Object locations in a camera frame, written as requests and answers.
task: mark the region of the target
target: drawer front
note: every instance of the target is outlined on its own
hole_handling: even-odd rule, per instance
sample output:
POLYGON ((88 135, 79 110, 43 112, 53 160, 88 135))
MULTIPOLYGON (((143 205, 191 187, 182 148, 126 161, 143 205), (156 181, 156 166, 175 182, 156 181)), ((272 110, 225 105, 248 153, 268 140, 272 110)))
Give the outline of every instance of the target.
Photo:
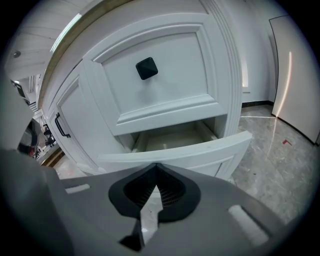
POLYGON ((98 43, 83 63, 115 136, 228 112, 228 53, 208 14, 166 14, 133 23, 98 43), (141 75, 146 71, 147 78, 141 75))
POLYGON ((115 172, 151 163, 190 169, 227 180, 243 158, 251 133, 244 131, 229 137, 200 144, 158 151, 100 154, 99 170, 115 172))

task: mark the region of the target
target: white door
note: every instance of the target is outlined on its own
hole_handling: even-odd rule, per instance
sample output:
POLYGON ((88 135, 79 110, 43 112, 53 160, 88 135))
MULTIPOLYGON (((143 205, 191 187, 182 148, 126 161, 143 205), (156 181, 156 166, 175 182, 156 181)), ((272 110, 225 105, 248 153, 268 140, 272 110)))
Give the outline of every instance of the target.
POLYGON ((297 24, 283 16, 270 20, 278 54, 278 86, 272 114, 313 143, 320 131, 320 69, 297 24))
MULTIPOLYGON (((59 125, 57 125, 57 109, 51 107, 48 111, 47 124, 52 132, 53 137, 57 141, 60 148, 68 156, 68 158, 75 161, 77 166, 81 169, 91 170, 93 166, 90 166, 90 163, 86 160, 84 152, 74 143, 72 139, 66 136, 62 136, 60 133, 59 125)), ((59 120, 59 124, 62 125, 63 129, 65 128, 64 124, 59 120)))
POLYGON ((98 43, 83 62, 113 135, 228 113, 228 51, 209 14, 173 13, 135 22, 98 43), (144 79, 140 62, 143 70, 157 73, 144 79))
POLYGON ((96 159, 99 154, 125 153, 124 147, 111 134, 100 114, 83 72, 82 62, 62 84, 53 105, 58 114, 57 121, 61 126, 59 133, 63 141, 71 141, 94 170, 98 168, 96 159))
POLYGON ((177 148, 127 154, 101 154, 98 157, 99 170, 115 172, 151 163, 162 163, 227 180, 246 153, 251 138, 251 133, 244 131, 221 139, 177 148))

